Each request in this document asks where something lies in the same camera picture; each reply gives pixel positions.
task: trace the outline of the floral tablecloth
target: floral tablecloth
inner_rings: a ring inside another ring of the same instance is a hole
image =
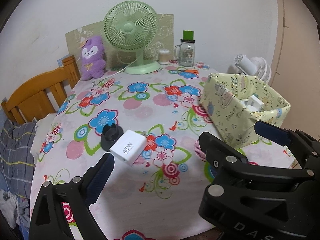
[[[202,62],[184,68],[171,61],[154,73],[108,78],[115,72],[79,81],[59,109],[36,165],[30,206],[45,180],[68,182],[94,166],[104,154],[103,126],[117,123],[124,131],[146,131],[148,145],[132,167],[115,159],[106,186],[90,206],[106,237],[178,240],[209,230],[212,225],[198,208],[214,177],[198,138],[204,131],[220,136],[199,98],[209,73],[216,71]],[[293,162],[285,147],[268,140],[239,151],[252,164],[288,168]],[[81,239],[68,203],[63,206]]]

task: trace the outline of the jar handle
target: jar handle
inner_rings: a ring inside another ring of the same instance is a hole
[[[180,48],[181,48],[181,44],[180,45],[177,45],[177,46],[175,46],[174,47],[174,51],[173,51],[173,55],[174,55],[174,57],[177,59],[177,60],[179,60],[179,54],[177,55],[177,48],[179,47],[179,54],[180,54]]]

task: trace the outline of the glass mason jar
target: glass mason jar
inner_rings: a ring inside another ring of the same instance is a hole
[[[195,40],[181,39],[181,44],[174,47],[174,56],[179,65],[192,67],[195,62]]]

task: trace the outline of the stuffed animal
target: stuffed animal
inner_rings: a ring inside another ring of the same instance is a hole
[[[82,47],[82,80],[100,78],[106,62],[103,60],[104,46],[101,36],[92,36]]]

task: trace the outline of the wooden headboard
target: wooden headboard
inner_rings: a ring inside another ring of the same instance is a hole
[[[65,58],[62,63],[63,67],[42,73],[24,82],[13,92],[8,101],[1,102],[5,114],[12,122],[25,123],[21,113],[28,122],[31,122],[34,117],[39,120],[50,113],[55,113],[46,89],[51,91],[58,106],[61,107],[67,98],[61,82],[68,80],[73,89],[80,79],[74,56]]]

